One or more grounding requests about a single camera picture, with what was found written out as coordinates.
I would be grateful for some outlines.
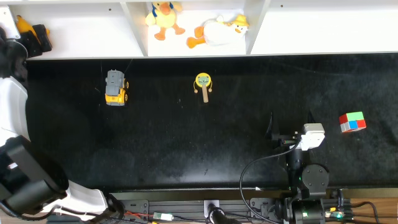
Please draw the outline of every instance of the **rubik's cube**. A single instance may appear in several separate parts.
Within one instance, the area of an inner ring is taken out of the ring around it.
[[[362,112],[346,113],[340,116],[340,127],[343,133],[359,131],[366,128]]]

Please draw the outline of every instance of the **stuffed duck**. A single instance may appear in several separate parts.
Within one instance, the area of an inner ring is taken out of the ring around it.
[[[173,27],[175,34],[180,35],[185,32],[185,29],[176,24],[178,12],[182,11],[182,6],[178,2],[152,2],[152,12],[146,17],[145,22],[148,26],[157,24],[160,27],[160,32],[155,34],[158,40],[166,39],[166,30]]]
[[[219,16],[217,20],[207,21],[204,26],[197,27],[196,38],[189,37],[187,45],[192,49],[204,43],[212,46],[231,44],[242,39],[248,28],[249,24],[244,15],[238,15],[231,23],[224,22],[224,18]]]

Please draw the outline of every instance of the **green cube face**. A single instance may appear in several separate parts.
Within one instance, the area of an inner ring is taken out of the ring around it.
[[[362,112],[354,112],[354,113],[348,113],[347,119],[348,121],[357,121],[357,120],[362,120],[364,118]]]

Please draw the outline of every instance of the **black table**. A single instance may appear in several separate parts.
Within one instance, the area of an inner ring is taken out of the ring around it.
[[[398,186],[398,54],[30,61],[30,138],[70,180],[101,190],[235,188],[244,166],[279,151],[264,138],[274,112],[284,134],[311,111],[326,138],[310,151],[330,187]],[[130,103],[108,106],[106,73],[130,82]],[[213,79],[210,102],[193,92]],[[342,134],[339,116],[362,111],[367,128]],[[277,159],[246,187],[287,188]]]

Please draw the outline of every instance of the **yellow and gray toy truck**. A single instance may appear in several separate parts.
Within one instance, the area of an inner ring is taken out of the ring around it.
[[[116,70],[108,71],[108,77],[105,78],[105,82],[106,104],[111,106],[124,106],[129,99],[127,95],[129,82],[124,78],[123,72]]]

